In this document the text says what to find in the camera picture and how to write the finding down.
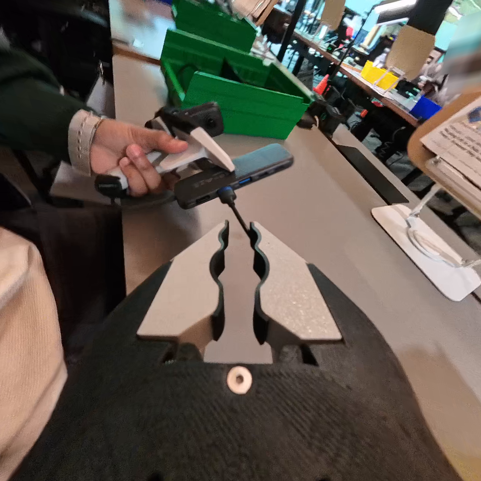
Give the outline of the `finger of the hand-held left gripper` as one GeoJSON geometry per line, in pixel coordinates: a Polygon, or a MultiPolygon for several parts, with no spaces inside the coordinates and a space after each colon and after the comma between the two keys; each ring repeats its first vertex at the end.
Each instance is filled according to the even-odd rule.
{"type": "Polygon", "coordinates": [[[234,172],[236,167],[230,156],[217,144],[216,141],[202,128],[191,130],[190,136],[197,141],[207,152],[207,158],[217,167],[228,172],[234,172]]]}

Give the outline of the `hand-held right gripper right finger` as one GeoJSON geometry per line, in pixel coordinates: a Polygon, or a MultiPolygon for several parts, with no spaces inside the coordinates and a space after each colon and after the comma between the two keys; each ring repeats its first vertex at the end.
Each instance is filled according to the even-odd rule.
{"type": "Polygon", "coordinates": [[[343,340],[307,261],[264,228],[250,223],[255,290],[253,327],[260,345],[278,361],[285,346],[310,346],[343,340]]]}

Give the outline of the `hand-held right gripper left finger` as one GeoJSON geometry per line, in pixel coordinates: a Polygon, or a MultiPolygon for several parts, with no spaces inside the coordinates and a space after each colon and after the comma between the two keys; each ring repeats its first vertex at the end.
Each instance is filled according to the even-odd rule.
{"type": "Polygon", "coordinates": [[[225,326],[224,288],[229,221],[219,223],[175,256],[138,330],[143,340],[192,345],[204,357],[225,326]]]}

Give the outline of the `black usb cable blue plug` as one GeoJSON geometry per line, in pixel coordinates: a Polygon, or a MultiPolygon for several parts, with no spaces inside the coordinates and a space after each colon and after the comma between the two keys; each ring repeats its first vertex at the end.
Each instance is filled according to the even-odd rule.
{"type": "Polygon", "coordinates": [[[232,210],[237,221],[242,227],[243,231],[248,237],[250,237],[250,228],[247,226],[246,222],[244,221],[244,219],[242,218],[241,214],[237,209],[237,206],[236,206],[237,195],[235,191],[232,189],[232,187],[227,186],[219,189],[217,191],[217,195],[221,203],[224,205],[227,205],[232,210]]]}

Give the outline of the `black smartphone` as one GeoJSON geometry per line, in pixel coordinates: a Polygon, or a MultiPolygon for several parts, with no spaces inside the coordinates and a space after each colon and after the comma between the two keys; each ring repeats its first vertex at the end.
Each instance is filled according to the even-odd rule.
{"type": "Polygon", "coordinates": [[[174,196],[178,205],[188,210],[217,199],[223,189],[241,189],[286,170],[293,162],[293,155],[283,146],[270,144],[235,158],[233,172],[212,166],[180,180],[174,186],[174,196]]]}

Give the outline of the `person's left forearm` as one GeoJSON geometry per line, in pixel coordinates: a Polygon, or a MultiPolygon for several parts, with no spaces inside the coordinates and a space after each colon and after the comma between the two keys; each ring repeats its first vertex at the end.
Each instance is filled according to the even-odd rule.
{"type": "Polygon", "coordinates": [[[90,177],[90,148],[102,121],[83,102],[63,95],[42,63],[1,47],[2,146],[51,154],[90,177]]]}

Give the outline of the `grey desk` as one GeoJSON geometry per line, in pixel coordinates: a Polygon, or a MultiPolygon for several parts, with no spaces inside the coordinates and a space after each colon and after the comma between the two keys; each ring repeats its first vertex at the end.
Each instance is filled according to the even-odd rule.
{"type": "MultiPolygon", "coordinates": [[[[294,165],[237,193],[243,219],[257,221],[315,264],[375,324],[416,393],[430,429],[463,479],[480,480],[480,289],[445,298],[371,216],[381,197],[318,130],[285,142],[294,165]]],[[[176,203],[122,212],[126,292],[228,219],[225,330],[206,358],[271,363],[252,331],[254,253],[219,201],[184,211],[176,203]]]]}

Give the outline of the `person's left hand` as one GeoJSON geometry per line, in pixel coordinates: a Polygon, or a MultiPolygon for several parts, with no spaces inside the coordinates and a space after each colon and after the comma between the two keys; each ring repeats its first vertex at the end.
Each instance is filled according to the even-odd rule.
{"type": "Polygon", "coordinates": [[[106,174],[119,167],[128,181],[131,197],[172,190],[179,180],[174,172],[161,176],[148,161],[151,151],[182,153],[188,147],[170,134],[137,127],[112,119],[103,120],[90,147],[90,165],[95,174],[106,174]]]}

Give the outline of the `large green plastic crate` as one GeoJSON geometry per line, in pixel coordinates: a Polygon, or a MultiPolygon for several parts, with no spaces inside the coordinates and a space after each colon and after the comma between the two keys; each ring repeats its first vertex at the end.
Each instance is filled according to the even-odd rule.
{"type": "Polygon", "coordinates": [[[216,102],[226,134],[285,140],[314,94],[276,61],[168,29],[160,57],[171,104],[216,102]]]}

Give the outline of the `small green plastic crate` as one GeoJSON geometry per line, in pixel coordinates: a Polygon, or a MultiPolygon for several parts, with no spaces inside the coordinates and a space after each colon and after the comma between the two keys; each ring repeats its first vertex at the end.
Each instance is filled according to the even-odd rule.
{"type": "Polygon", "coordinates": [[[257,28],[248,19],[239,19],[208,1],[172,1],[177,30],[249,53],[257,28]]]}

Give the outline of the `dark cloth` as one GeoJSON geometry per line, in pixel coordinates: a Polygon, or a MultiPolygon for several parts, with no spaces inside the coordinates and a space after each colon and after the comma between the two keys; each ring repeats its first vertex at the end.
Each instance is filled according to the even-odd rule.
{"type": "Polygon", "coordinates": [[[29,198],[1,174],[1,227],[39,250],[73,366],[126,296],[120,210],[69,199],[29,198]]]}

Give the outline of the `white monitor stand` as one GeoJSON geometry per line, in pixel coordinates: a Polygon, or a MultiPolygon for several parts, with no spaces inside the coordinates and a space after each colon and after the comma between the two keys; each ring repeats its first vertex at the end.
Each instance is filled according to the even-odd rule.
{"type": "Polygon", "coordinates": [[[422,209],[442,190],[434,184],[414,208],[404,204],[376,207],[371,215],[430,282],[459,302],[480,287],[480,257],[465,260],[420,218],[422,209]]]}

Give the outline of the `person's beige trouser leg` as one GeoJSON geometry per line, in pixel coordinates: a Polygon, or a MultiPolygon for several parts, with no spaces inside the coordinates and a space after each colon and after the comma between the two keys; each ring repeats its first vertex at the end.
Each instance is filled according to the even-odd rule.
{"type": "Polygon", "coordinates": [[[49,421],[67,380],[58,312],[37,247],[1,228],[1,480],[49,421]]]}

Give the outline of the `wooden workbench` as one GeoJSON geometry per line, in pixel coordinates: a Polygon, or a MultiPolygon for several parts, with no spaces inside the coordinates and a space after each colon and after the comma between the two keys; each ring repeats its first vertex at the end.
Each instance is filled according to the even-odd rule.
{"type": "Polygon", "coordinates": [[[369,82],[365,81],[364,78],[361,76],[360,72],[356,69],[351,68],[349,65],[340,63],[340,59],[334,57],[331,53],[323,50],[321,46],[316,44],[311,39],[304,36],[304,34],[299,33],[297,30],[294,30],[292,34],[292,41],[297,41],[297,47],[304,45],[304,49],[306,53],[303,53],[303,56],[306,58],[310,54],[309,50],[312,49],[318,52],[322,57],[327,58],[331,63],[335,64],[339,67],[339,71],[345,75],[349,80],[354,82],[359,88],[361,88],[364,92],[366,92],[370,97],[378,99],[385,107],[389,108],[393,111],[396,115],[403,118],[406,122],[410,123],[414,128],[418,128],[421,125],[421,122],[416,119],[414,116],[406,110],[405,106],[398,103],[393,96],[391,95],[391,91],[389,92],[382,92],[377,89],[374,85],[370,84],[369,82]]]}

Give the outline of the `small cardboard sign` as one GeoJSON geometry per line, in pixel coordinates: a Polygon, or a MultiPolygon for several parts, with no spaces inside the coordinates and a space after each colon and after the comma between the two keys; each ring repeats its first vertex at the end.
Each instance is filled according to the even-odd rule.
{"type": "Polygon", "coordinates": [[[345,1],[327,0],[321,14],[320,23],[329,30],[337,30],[345,8],[345,1]]]}

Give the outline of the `yellow plastic bin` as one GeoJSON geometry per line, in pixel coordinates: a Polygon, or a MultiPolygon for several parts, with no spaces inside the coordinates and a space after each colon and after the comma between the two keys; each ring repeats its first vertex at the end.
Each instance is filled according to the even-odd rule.
{"type": "Polygon", "coordinates": [[[395,88],[400,81],[400,78],[392,72],[375,67],[372,61],[366,61],[361,71],[361,77],[366,82],[384,91],[395,88]]]}

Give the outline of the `blue plastic bin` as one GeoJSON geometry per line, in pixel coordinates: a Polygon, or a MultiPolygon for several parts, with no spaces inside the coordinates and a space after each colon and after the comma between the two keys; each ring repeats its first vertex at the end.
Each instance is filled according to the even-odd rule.
{"type": "Polygon", "coordinates": [[[419,122],[421,122],[430,119],[441,109],[442,106],[423,95],[418,99],[409,113],[412,115],[412,117],[415,117],[419,122]]]}

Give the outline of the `white paper sign board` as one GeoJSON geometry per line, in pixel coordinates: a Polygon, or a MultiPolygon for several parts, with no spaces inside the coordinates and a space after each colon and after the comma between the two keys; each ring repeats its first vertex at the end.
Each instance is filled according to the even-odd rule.
{"type": "Polygon", "coordinates": [[[412,164],[480,219],[480,91],[463,93],[415,130],[412,164]]]}

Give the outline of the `large cardboard sign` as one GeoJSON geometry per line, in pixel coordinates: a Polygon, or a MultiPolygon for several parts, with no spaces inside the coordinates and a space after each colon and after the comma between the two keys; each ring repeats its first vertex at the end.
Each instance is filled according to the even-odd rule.
{"type": "Polygon", "coordinates": [[[407,81],[414,80],[434,45],[435,35],[409,25],[402,26],[386,59],[388,71],[401,73],[407,81]]]}

